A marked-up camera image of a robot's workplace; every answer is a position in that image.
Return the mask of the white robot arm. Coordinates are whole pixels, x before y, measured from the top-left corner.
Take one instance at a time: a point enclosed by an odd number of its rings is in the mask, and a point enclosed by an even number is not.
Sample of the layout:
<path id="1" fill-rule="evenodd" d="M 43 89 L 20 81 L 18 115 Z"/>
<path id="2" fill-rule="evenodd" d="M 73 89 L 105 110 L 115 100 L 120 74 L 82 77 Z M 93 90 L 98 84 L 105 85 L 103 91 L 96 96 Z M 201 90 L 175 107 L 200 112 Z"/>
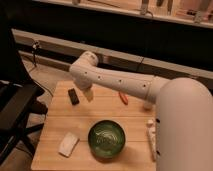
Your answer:
<path id="1" fill-rule="evenodd" d="M 213 95 L 201 82 L 102 69 L 86 51 L 70 66 L 76 86 L 98 84 L 156 105 L 156 171 L 213 171 Z"/>

